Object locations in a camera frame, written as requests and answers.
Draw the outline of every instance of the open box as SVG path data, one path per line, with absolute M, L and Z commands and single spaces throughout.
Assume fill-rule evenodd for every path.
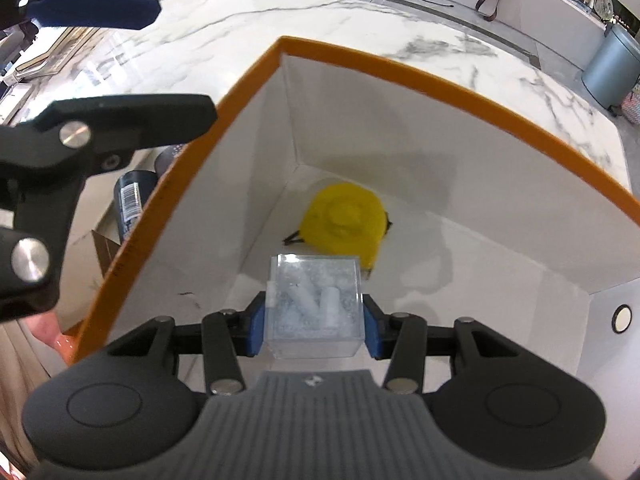
M 623 187 L 474 92 L 297 38 L 278 40 L 218 115 L 146 204 L 82 327 L 77 359 L 154 316 L 192 323 L 244 308 L 315 193 L 346 180 L 373 190 L 393 222 L 363 292 L 430 324 L 474 317 L 577 374 L 608 413 L 596 464 L 632 468 L 640 430 L 623 413 L 640 412 L 628 351 L 640 335 L 610 327 L 616 307 L 640 296 L 640 204 Z M 302 362 L 262 352 L 242 365 L 249 383 L 257 368 L 370 368 L 380 380 L 386 367 L 363 348 Z M 427 390 L 448 377 L 446 362 L 429 360 Z

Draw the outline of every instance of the grey tile floor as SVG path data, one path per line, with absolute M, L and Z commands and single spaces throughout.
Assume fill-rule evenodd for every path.
M 640 197 L 640 127 L 633 126 L 624 117 L 614 118 L 591 97 L 580 79 L 581 70 L 553 50 L 533 40 L 519 30 L 500 22 L 486 22 L 475 10 L 455 4 L 443 7 L 428 4 L 424 0 L 367 0 L 378 4 L 408 10 L 421 19 L 444 23 L 449 27 L 467 32 L 470 36 L 486 41 L 510 52 L 550 75 L 583 97 L 590 104 L 608 115 L 615 122 L 625 149 L 631 186 L 635 196 Z M 430 0 L 448 4 L 447 0 Z

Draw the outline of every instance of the barcode label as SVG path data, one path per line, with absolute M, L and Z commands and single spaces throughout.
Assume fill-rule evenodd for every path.
M 142 214 L 142 200 L 138 183 L 127 184 L 120 190 L 120 203 L 122 204 L 122 221 L 129 222 Z

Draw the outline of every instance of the beige curtain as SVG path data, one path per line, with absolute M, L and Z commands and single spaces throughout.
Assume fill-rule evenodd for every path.
M 22 430 L 22 406 L 37 386 L 48 379 L 17 321 L 0 325 L 0 438 L 8 450 L 26 463 L 37 460 Z

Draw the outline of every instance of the round hole with black rim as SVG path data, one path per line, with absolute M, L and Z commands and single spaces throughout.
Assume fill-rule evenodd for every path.
M 631 307 L 627 304 L 620 305 L 611 318 L 611 328 L 616 334 L 622 334 L 631 325 Z

